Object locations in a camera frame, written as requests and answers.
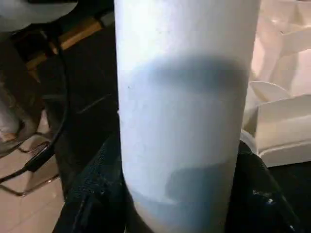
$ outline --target tile floor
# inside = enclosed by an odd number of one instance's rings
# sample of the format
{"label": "tile floor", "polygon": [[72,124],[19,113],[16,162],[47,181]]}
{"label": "tile floor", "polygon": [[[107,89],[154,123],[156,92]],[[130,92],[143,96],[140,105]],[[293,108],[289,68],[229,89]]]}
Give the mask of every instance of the tile floor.
{"label": "tile floor", "polygon": [[[40,137],[34,136],[23,144],[23,148],[27,149],[39,141]],[[16,150],[0,159],[0,177],[21,168],[30,157]],[[22,191],[34,181],[46,180],[57,172],[55,158],[52,158],[35,174],[25,173],[3,184]],[[0,189],[0,233],[51,233],[63,204],[59,178],[25,197],[15,197]]]}

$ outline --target chair leg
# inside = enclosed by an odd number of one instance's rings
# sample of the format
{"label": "chair leg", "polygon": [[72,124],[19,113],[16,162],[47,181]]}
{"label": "chair leg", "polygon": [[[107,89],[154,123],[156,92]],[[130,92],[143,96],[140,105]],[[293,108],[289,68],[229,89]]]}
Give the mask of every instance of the chair leg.
{"label": "chair leg", "polygon": [[28,194],[31,194],[32,192],[38,190],[39,188],[43,187],[44,185],[48,184],[48,183],[51,183],[52,181],[56,180],[57,178],[59,177],[59,174],[56,174],[54,175],[53,177],[51,177],[50,179],[48,180],[45,180],[45,181],[42,181],[41,183],[35,185],[34,187],[30,188],[30,189],[27,189],[25,191],[22,191],[22,192],[18,192],[18,191],[15,191],[5,185],[2,185],[0,184],[0,189],[2,189],[3,191],[7,192],[7,193],[10,193],[16,197],[25,197],[27,196]]}

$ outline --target black cord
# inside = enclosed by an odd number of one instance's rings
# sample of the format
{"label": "black cord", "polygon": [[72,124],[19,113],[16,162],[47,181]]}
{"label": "black cord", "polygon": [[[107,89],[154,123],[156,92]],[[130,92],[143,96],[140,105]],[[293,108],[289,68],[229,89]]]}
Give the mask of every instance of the black cord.
{"label": "black cord", "polygon": [[19,176],[26,171],[31,171],[35,172],[37,171],[40,167],[42,167],[53,155],[54,155],[54,146],[56,142],[58,141],[60,135],[63,133],[64,128],[66,126],[66,123],[69,118],[69,112],[70,112],[70,84],[69,84],[69,76],[68,76],[68,69],[67,69],[67,64],[65,61],[65,57],[63,54],[63,49],[61,47],[61,44],[59,42],[59,39],[55,39],[55,46],[58,52],[58,57],[61,61],[62,64],[62,80],[64,84],[64,95],[65,95],[65,109],[64,109],[64,114],[62,121],[60,123],[60,127],[57,130],[56,134],[54,135],[53,139],[51,142],[37,155],[34,156],[31,160],[29,160],[22,169],[8,175],[5,177],[0,178],[0,183],[3,183],[5,181],[8,181],[16,176]]}
{"label": "black cord", "polygon": [[13,179],[16,176],[19,176],[19,175],[25,173],[26,171],[27,171],[27,169],[25,167],[23,167],[22,169],[17,170],[16,172],[14,172],[14,173],[12,173],[12,174],[10,174],[8,176],[0,178],[0,183],[6,182],[6,181],[8,181],[10,179]]}

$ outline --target white pipe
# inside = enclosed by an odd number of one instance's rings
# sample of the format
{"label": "white pipe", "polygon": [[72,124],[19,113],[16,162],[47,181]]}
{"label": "white pipe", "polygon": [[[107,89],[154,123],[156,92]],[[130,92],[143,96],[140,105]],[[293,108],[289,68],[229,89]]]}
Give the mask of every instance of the white pipe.
{"label": "white pipe", "polygon": [[259,0],[115,0],[131,233],[221,233]]}

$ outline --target white plastic object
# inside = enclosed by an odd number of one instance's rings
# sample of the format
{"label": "white plastic object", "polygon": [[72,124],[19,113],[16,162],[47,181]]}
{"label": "white plastic object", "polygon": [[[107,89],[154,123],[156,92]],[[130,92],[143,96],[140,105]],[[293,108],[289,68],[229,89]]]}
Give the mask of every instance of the white plastic object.
{"label": "white plastic object", "polygon": [[288,90],[291,96],[311,94],[311,50],[279,59],[271,82]]}
{"label": "white plastic object", "polygon": [[257,0],[115,1],[129,232],[224,232],[258,10]]}
{"label": "white plastic object", "polygon": [[22,20],[12,20],[0,16],[0,33],[1,32],[12,32],[15,30],[23,29],[30,25],[30,22]]}
{"label": "white plastic object", "polygon": [[30,23],[46,23],[68,14],[76,5],[76,2],[30,4],[26,0],[1,0],[0,16]]}
{"label": "white plastic object", "polygon": [[261,105],[255,141],[268,167],[311,161],[311,95]]}
{"label": "white plastic object", "polygon": [[251,118],[256,114],[259,105],[287,98],[290,98],[289,92],[274,83],[249,82],[242,127],[247,127]]}
{"label": "white plastic object", "polygon": [[290,81],[282,85],[275,80],[285,76],[287,81],[288,76],[294,76],[299,66],[295,56],[311,49],[310,21],[310,1],[262,1],[252,62],[255,80],[276,83],[291,91]]}

